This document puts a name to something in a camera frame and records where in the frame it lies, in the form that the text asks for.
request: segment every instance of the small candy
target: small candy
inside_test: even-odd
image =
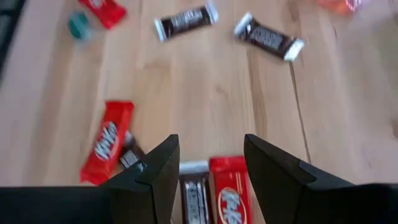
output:
[[[70,14],[68,27],[72,36],[78,40],[90,40],[93,30],[84,12],[75,11]]]

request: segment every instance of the candy bar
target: candy bar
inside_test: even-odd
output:
[[[209,166],[214,182],[217,224],[252,224],[244,157],[213,157]]]
[[[288,62],[294,61],[304,47],[303,40],[289,37],[261,25],[250,12],[239,21],[234,35]]]
[[[108,101],[90,155],[80,171],[80,181],[99,185],[107,181],[119,159],[134,105],[129,101]]]
[[[208,171],[208,161],[180,163],[180,188],[185,224],[213,223]]]
[[[113,0],[79,0],[79,2],[89,8],[107,29],[114,27],[127,14],[126,9]]]
[[[126,140],[120,153],[119,164],[123,169],[131,167],[145,156],[144,151],[138,145],[137,140],[130,132],[126,132]]]
[[[197,9],[155,20],[155,28],[160,41],[165,41],[178,34],[212,25],[218,21],[218,12],[212,2]]]

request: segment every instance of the red kit kat wrapper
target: red kit kat wrapper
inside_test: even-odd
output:
[[[79,0],[87,6],[101,21],[105,28],[110,29],[126,16],[126,9],[113,0]]]
[[[134,105],[129,101],[108,101],[94,146],[80,171],[80,181],[95,185],[107,181],[118,163]]]
[[[252,224],[244,157],[213,157],[209,166],[215,185],[217,224]]]

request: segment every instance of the wooden table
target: wooden table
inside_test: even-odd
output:
[[[67,29],[74,1],[27,3],[0,87],[1,185],[78,184],[108,99],[136,104],[130,130],[145,151],[177,133],[182,161],[242,154],[255,133],[354,183],[398,181],[393,0],[353,18],[311,0],[215,0],[216,25],[166,43],[154,18],[204,1],[119,2],[129,17],[86,45]],[[281,62],[234,40],[246,11],[302,37],[300,57]]]

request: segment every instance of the hershey's bar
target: hershey's bar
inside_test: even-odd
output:
[[[138,145],[137,140],[131,133],[126,132],[124,146],[120,153],[119,164],[123,169],[131,167],[134,163],[144,157],[145,153]]]
[[[261,25],[250,12],[246,13],[237,24],[234,35],[288,62],[294,61],[304,47],[303,40]]]
[[[208,173],[182,175],[180,176],[180,185],[183,223],[212,223]]]
[[[165,41],[178,34],[212,25],[218,21],[218,12],[212,2],[197,9],[181,12],[177,15],[155,20],[155,28],[160,41]]]

